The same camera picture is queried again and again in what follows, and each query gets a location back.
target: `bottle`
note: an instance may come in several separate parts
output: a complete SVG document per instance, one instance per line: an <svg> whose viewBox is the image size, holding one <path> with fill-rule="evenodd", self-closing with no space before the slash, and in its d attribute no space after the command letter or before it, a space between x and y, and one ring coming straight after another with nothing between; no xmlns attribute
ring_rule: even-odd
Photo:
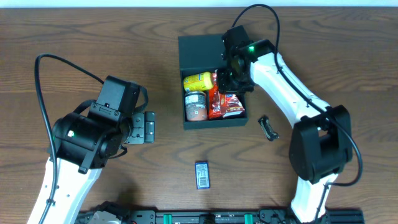
<svg viewBox="0 0 398 224"><path fill-rule="evenodd" d="M190 75L184 78L183 81L184 89L186 92L189 91L205 91L213 88L213 82L211 81L211 73L203 72L196 75Z"/></svg>

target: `yellow can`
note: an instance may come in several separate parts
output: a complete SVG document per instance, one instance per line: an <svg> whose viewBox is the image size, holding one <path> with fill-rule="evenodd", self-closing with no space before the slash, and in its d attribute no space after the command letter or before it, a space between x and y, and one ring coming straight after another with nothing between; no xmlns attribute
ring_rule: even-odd
<svg viewBox="0 0 398 224"><path fill-rule="evenodd" d="M213 88L213 82L211 81L211 73L203 72L196 75L190 75L184 78L183 81L185 91L205 91Z"/></svg>

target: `table surface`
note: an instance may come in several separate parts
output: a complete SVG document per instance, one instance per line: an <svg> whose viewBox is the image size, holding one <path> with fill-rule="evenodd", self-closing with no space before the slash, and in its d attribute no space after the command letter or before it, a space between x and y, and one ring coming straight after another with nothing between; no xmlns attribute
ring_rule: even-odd
<svg viewBox="0 0 398 224"><path fill-rule="evenodd" d="M129 146L109 161L82 209L105 200L159 210L287 206L297 175L288 148L292 129L258 87L246 94L249 121L236 128L184 131L178 42L181 35L219 34L241 8L1 9L0 222L25 223L45 172L49 144L34 88L35 56L51 52L101 78L112 74L148 89L156 112L155 144ZM350 188L333 187L330 208L360 208L368 223L397 223L398 13L396 8L276 8L280 52L296 76L332 106L351 114L364 173ZM254 40L275 41L270 12L239 21ZM45 59L40 68L53 124L101 85ZM280 139L269 142L257 119L268 115ZM209 162L211 189L197 190L195 161ZM356 175L354 158L338 180Z"/></svg>

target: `black box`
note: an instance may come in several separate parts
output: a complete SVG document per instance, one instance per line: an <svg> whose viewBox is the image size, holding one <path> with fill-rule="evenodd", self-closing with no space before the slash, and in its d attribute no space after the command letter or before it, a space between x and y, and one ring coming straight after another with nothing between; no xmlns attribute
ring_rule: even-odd
<svg viewBox="0 0 398 224"><path fill-rule="evenodd" d="M221 34L212 35L194 35L178 37L178 51L180 52L180 74L181 74L181 94L182 94L182 114L183 127L188 129L201 128L220 128L244 126L247 121L246 104L244 96L238 96L245 111L236 116L223 119L212 119L208 121L188 121L185 114L185 90L183 88L183 79L189 75L201 72L214 72L218 68L225 68L226 61L221 58L224 52L224 44L221 40ZM209 110L208 94L206 94L207 110Z"/></svg>

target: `small rectangular object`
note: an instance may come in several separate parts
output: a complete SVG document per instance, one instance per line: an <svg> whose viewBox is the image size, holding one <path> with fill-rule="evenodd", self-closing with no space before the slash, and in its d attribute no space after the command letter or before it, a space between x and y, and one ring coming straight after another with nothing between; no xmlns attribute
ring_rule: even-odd
<svg viewBox="0 0 398 224"><path fill-rule="evenodd" d="M196 162L195 173L197 179L197 189L209 189L210 188L210 177L209 168L207 162Z"/></svg>

